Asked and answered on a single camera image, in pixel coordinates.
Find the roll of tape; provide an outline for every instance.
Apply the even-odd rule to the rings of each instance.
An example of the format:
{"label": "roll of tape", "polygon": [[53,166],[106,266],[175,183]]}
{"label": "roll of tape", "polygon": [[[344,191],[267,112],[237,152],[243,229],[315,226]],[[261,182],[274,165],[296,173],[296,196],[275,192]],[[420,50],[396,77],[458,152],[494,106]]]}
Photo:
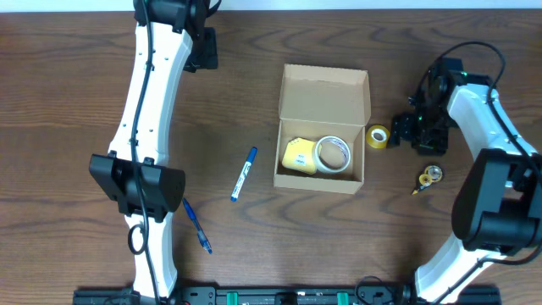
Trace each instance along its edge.
{"label": "roll of tape", "polygon": [[[343,162],[342,166],[338,169],[331,169],[328,166],[326,166],[324,163],[322,163],[322,159],[320,158],[320,151],[321,151],[321,145],[323,143],[331,143],[336,145],[343,156]],[[348,147],[348,144],[346,144],[345,141],[343,141],[341,138],[337,136],[325,136],[320,141],[316,143],[314,146],[314,150],[312,152],[312,159],[314,160],[314,163],[316,164],[316,169],[319,172],[325,173],[325,174],[338,174],[342,171],[344,171],[348,165],[350,164],[350,161],[352,159],[350,148]]]}
{"label": "roll of tape", "polygon": [[373,148],[386,148],[390,139],[390,132],[382,125],[373,125],[365,135],[367,144]]}

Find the yellow sponge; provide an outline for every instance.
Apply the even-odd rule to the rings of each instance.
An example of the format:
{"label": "yellow sponge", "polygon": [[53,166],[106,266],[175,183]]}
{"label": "yellow sponge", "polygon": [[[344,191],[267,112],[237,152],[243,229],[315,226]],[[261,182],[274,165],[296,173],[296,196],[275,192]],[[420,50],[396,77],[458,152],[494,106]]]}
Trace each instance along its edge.
{"label": "yellow sponge", "polygon": [[282,158],[282,165],[287,169],[299,170],[307,174],[316,173],[316,164],[313,159],[315,141],[309,141],[302,138],[296,138],[288,143],[286,152]]}

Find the blue pen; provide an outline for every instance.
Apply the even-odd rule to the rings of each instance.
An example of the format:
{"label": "blue pen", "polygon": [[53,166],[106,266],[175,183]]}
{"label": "blue pen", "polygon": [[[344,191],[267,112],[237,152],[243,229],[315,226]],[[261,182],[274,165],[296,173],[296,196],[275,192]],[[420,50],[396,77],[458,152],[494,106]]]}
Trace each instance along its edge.
{"label": "blue pen", "polygon": [[252,163],[254,162],[254,158],[256,157],[257,148],[253,147],[251,149],[251,152],[248,154],[248,158],[246,159],[245,166],[243,166],[243,170],[241,171],[241,174],[239,175],[239,179],[237,180],[237,184],[235,184],[234,192],[231,193],[231,201],[236,202],[237,198],[239,198],[239,193],[241,193],[241,188],[243,187],[243,183],[245,182],[246,176],[248,175],[248,171],[251,170]]}
{"label": "blue pen", "polygon": [[197,230],[197,238],[200,240],[200,244],[202,244],[203,249],[207,250],[209,254],[213,254],[213,249],[211,248],[211,243],[205,236],[205,233],[203,233],[203,229],[200,226],[200,223],[197,221],[196,214],[194,213],[194,210],[192,210],[192,207],[186,201],[186,199],[183,198],[183,205],[185,206],[185,210],[188,213],[188,217],[192,220],[192,224],[196,227]]}

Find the white tape roll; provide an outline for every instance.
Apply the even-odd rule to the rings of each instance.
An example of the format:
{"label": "white tape roll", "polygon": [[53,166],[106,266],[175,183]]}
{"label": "white tape roll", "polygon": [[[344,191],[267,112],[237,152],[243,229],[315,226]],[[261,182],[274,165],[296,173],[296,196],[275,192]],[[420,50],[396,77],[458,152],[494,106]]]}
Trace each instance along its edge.
{"label": "white tape roll", "polygon": [[[320,146],[322,143],[332,143],[336,145],[340,151],[342,152],[343,156],[343,162],[342,166],[338,169],[331,169],[328,166],[326,166],[324,163],[322,163],[322,159],[320,158]],[[351,154],[350,154],[350,148],[348,147],[348,144],[346,144],[345,141],[343,141],[341,138],[336,136],[325,136],[320,141],[316,143],[314,146],[314,151],[312,152],[312,159],[314,160],[314,163],[316,164],[316,169],[319,172],[325,173],[325,174],[338,174],[345,170],[351,161]]]}

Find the wooden table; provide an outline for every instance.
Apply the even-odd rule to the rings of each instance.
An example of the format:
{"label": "wooden table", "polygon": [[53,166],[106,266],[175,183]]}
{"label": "wooden table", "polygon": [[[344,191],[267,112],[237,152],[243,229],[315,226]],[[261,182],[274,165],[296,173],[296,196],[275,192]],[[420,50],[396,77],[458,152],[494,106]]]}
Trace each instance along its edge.
{"label": "wooden table", "polygon": [[[88,173],[123,113],[135,52],[132,13],[0,15],[0,302],[67,304],[81,287],[127,286],[135,276],[127,225]],[[542,149],[542,12],[401,10],[221,12],[219,69],[184,74],[170,135],[171,167],[214,254],[182,209],[174,217],[180,278],[222,286],[355,285],[364,275],[407,280],[451,233],[450,212],[473,161],[459,130],[443,158],[407,143],[366,152],[355,196],[273,188],[283,66],[369,72],[373,115],[390,125],[408,110],[423,70],[453,44],[493,42],[508,59],[501,101]],[[494,74],[483,49],[457,52],[466,69]],[[230,202],[250,147],[259,154]],[[411,197],[431,161],[445,181]],[[542,259],[494,266],[505,303],[540,302]]]}

